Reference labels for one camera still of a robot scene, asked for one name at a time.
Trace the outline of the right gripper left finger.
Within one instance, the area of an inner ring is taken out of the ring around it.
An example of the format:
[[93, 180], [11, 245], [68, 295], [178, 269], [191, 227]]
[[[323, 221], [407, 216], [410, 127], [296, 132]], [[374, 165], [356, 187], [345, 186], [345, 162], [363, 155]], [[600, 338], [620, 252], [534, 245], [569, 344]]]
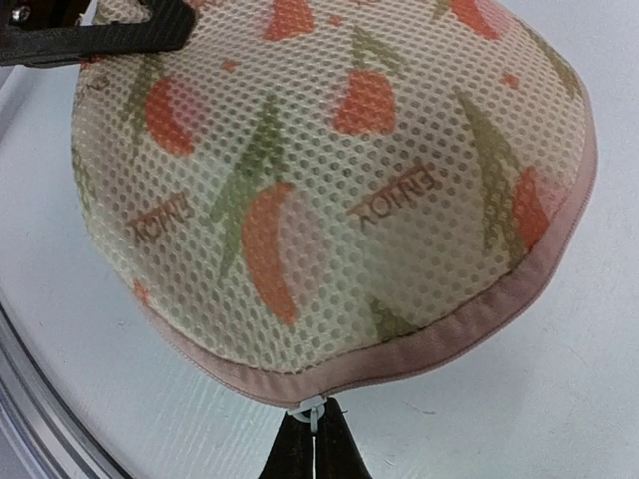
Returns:
[[285, 414], [261, 479], [312, 479], [314, 445], [310, 426]]

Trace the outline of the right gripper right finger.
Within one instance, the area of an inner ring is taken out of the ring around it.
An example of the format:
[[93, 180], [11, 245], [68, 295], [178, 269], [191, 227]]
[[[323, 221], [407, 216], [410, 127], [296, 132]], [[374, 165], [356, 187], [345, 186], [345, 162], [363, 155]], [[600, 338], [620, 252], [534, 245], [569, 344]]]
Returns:
[[329, 398], [319, 420], [315, 446], [319, 479], [371, 479], [338, 401]]

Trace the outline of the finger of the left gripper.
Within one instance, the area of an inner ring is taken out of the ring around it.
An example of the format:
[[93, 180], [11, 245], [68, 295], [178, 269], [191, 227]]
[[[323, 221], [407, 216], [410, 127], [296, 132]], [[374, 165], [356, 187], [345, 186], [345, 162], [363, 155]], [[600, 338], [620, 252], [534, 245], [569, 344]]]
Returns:
[[56, 68], [94, 57], [182, 49], [196, 12], [183, 1], [143, 1], [149, 18], [138, 23], [82, 26], [87, 1], [3, 1], [1, 65]]

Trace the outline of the white zipper pull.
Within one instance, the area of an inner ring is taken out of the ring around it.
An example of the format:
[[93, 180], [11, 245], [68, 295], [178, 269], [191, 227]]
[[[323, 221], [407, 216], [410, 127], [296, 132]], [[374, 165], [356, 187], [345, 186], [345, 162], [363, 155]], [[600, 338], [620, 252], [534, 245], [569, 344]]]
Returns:
[[321, 395], [302, 401], [299, 407], [292, 413], [292, 417], [305, 424], [311, 436], [311, 477], [316, 478], [316, 439], [319, 432], [319, 424], [325, 415], [327, 399]]

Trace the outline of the floral mesh laundry bag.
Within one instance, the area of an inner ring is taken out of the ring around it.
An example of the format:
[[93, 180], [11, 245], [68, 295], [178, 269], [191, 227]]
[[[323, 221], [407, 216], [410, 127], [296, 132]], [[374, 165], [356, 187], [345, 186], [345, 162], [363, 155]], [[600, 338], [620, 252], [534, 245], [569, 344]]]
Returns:
[[586, 207], [584, 84], [496, 1], [199, 1], [181, 51], [79, 72], [97, 249], [186, 357], [256, 401], [466, 353]]

